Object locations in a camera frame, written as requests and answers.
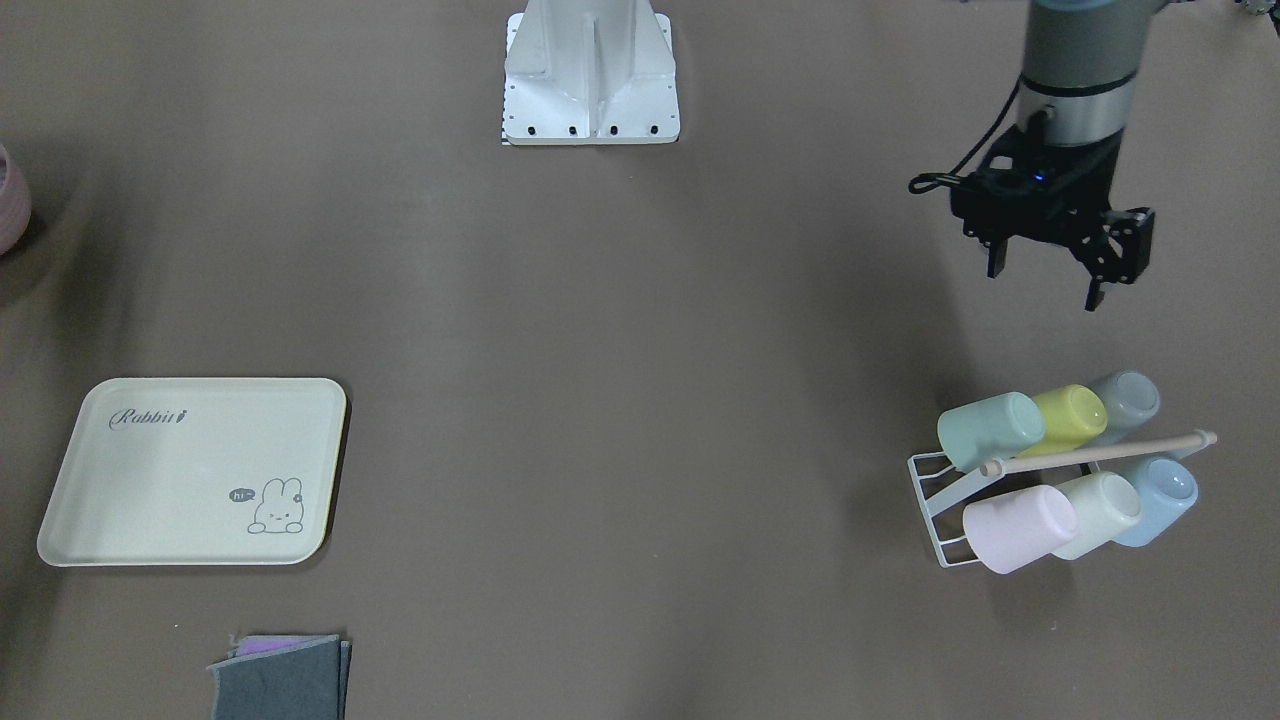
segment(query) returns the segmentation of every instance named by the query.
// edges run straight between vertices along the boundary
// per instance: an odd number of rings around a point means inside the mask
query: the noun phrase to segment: gray towel
[[[338,635],[215,662],[212,720],[342,720],[349,666]]]

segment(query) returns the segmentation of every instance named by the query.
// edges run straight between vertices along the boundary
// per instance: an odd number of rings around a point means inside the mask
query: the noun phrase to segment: rabbit illustration
[[[262,488],[262,502],[253,510],[253,523],[248,532],[301,533],[302,532],[302,480],[274,478]]]

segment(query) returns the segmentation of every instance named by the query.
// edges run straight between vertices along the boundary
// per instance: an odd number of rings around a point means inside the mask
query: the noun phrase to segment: pink container
[[[1062,547],[1079,529],[1071,501],[1050,486],[974,502],[964,509],[963,521],[974,555],[1001,575]]]
[[[9,151],[0,145],[0,255],[27,232],[31,220],[31,188]]]

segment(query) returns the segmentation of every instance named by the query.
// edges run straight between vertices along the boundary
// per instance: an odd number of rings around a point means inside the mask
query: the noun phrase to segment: rectangular tray
[[[326,378],[115,378],[84,397],[40,527],[78,565],[285,565],[329,523],[347,395]]]

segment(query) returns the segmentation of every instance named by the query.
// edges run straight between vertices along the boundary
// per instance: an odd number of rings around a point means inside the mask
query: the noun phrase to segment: plastic cup
[[[1115,473],[1093,473],[1068,480],[1057,489],[1071,501],[1080,530],[1053,551],[1062,560],[1075,560],[1142,520],[1142,500],[1129,480]]]
[[[1135,370],[1111,373],[1093,380],[1088,388],[1107,409],[1107,429],[1089,441],[1089,446],[1117,443],[1160,411],[1156,383]]]
[[[1062,547],[1079,528],[1071,501],[1050,486],[974,502],[961,521],[974,555],[1001,575]]]
[[[1044,414],[1044,439],[1019,457],[1075,450],[1107,428],[1107,409],[1092,389],[1070,384],[1037,395],[1032,400]]]
[[[0,145],[0,255],[27,232],[31,220],[31,188],[27,178]]]
[[[1044,416],[1020,392],[970,402],[938,418],[938,442],[961,473],[992,459],[1007,460],[1044,438]]]
[[[1175,460],[1144,457],[1120,470],[1142,498],[1142,521],[1116,536],[1115,542],[1142,547],[1156,539],[1199,500],[1190,471]]]

